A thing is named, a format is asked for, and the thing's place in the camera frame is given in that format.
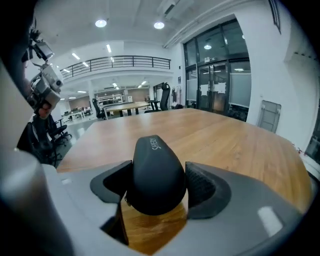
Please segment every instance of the linear ceiling light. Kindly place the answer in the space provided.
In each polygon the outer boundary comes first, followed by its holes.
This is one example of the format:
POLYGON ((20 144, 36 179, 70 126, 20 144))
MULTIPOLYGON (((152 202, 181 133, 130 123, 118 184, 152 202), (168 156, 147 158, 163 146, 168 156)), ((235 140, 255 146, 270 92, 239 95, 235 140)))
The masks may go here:
POLYGON ((96 22, 95 22, 95 25, 98 27, 98 28, 103 28, 107 25, 107 21, 105 21, 104 19, 98 19, 96 22))
POLYGON ((158 22, 154 23, 153 26, 154 26, 155 29, 161 30, 161 29, 163 29, 165 27, 165 24, 163 22, 161 22, 161 21, 158 21, 158 22))
POLYGON ((111 53, 110 44, 107 44, 107 45, 106 45, 106 48, 108 49, 108 52, 111 53))
POLYGON ((73 57, 75 57, 77 60, 80 60, 80 58, 78 57, 78 55, 76 55, 74 52, 72 53, 73 57))

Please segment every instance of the white ceiling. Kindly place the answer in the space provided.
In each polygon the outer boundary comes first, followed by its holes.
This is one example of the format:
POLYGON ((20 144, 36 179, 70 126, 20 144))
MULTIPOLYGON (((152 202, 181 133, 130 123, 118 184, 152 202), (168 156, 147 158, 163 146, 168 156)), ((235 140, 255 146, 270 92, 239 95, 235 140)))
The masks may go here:
POLYGON ((224 0, 170 1, 177 6, 168 20, 158 10, 162 0, 40 0, 35 8, 36 28, 56 56, 97 42, 131 40, 163 45, 187 22, 224 0), (107 20, 107 25, 96 27, 98 19, 107 20), (157 21, 163 21, 165 27, 155 29, 157 21))
MULTIPOLYGON (((93 89, 95 92, 103 90, 105 88, 113 88, 114 86, 112 83, 116 83, 120 89, 124 88, 132 88, 138 86, 143 82, 146 81, 143 87, 141 88, 148 88, 149 86, 158 85, 164 81, 167 81, 170 77, 160 76, 160 75, 122 75, 122 76, 112 76, 112 77, 103 77, 98 79, 91 80, 93 85, 93 89)), ((63 86, 61 88, 61 98, 68 99, 69 97, 83 97, 87 96, 89 91, 89 82, 82 81, 76 84, 63 86)))

